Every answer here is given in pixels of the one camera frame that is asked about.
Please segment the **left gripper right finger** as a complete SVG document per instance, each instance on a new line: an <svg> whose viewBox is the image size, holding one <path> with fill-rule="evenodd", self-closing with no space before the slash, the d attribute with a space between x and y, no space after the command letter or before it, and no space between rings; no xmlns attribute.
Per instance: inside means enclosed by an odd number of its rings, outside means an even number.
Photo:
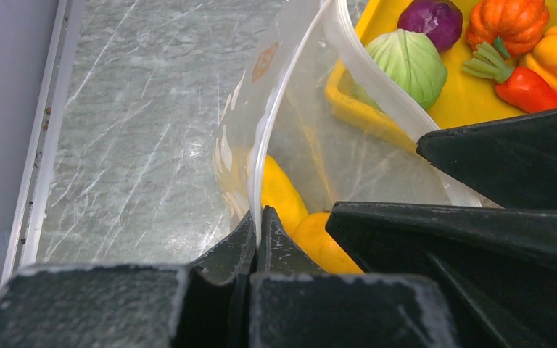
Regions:
<svg viewBox="0 0 557 348"><path fill-rule="evenodd" d="M262 212L257 271L284 274L324 273L324 270L288 236L278 213L269 206Z"/></svg>

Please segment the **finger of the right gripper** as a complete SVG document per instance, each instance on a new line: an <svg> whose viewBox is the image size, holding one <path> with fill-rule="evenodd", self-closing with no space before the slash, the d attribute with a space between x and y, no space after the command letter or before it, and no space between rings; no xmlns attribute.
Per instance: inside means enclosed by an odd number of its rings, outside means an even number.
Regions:
<svg viewBox="0 0 557 348"><path fill-rule="evenodd" d="M372 273L441 288L464 347L557 347L557 212L338 202L330 236Z"/></svg>
<svg viewBox="0 0 557 348"><path fill-rule="evenodd" d="M557 210L557 109L429 132L416 152L502 207Z"/></svg>

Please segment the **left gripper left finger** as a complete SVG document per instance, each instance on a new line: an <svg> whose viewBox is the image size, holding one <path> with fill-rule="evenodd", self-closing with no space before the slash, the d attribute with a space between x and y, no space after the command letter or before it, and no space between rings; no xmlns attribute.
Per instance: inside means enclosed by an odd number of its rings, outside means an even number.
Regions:
<svg viewBox="0 0 557 348"><path fill-rule="evenodd" d="M255 269L255 221L248 211L237 227L189 264L193 276L250 275Z"/></svg>

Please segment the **orange carrot toy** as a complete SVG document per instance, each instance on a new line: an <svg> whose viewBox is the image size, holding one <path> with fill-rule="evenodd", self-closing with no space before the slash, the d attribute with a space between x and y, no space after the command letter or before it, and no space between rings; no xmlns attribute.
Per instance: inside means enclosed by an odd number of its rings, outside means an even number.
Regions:
<svg viewBox="0 0 557 348"><path fill-rule="evenodd" d="M469 75L495 82L495 93L506 103L526 112L557 109L557 92L528 67L511 66L491 44L476 46L472 58L463 63Z"/></svg>

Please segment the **clear zip top bag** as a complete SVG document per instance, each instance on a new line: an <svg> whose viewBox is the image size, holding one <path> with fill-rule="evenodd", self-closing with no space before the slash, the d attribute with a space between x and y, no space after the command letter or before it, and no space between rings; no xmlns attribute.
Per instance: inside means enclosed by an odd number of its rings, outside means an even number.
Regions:
<svg viewBox="0 0 557 348"><path fill-rule="evenodd" d="M275 161L309 212L338 201L479 207L415 153L437 124L365 57L345 1L285 1L223 108L213 166L236 225Z"/></svg>

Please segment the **green cabbage toy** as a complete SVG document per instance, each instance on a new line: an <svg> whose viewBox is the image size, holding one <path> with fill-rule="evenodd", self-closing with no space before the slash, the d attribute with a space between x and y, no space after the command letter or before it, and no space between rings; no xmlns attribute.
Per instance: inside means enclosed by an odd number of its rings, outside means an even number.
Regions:
<svg viewBox="0 0 557 348"><path fill-rule="evenodd" d="M437 102L448 71L428 36L397 29L376 37L365 50L423 109L430 109Z"/></svg>

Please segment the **orange mango toy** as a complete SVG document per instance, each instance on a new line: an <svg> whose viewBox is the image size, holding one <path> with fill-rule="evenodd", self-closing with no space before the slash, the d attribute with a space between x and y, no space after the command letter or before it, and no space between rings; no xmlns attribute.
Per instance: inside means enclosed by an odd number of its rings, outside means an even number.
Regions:
<svg viewBox="0 0 557 348"><path fill-rule="evenodd" d="M328 273L363 273L326 231L329 212L305 217L289 234L305 254Z"/></svg>

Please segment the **yellow lemon toy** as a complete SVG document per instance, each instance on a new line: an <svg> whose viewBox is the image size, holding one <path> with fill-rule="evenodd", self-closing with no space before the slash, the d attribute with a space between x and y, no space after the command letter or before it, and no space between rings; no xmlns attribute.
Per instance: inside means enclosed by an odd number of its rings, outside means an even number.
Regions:
<svg viewBox="0 0 557 348"><path fill-rule="evenodd" d="M276 211L286 235L293 239L297 226L309 215L289 176L271 155L265 156L261 184L260 212L269 206Z"/></svg>

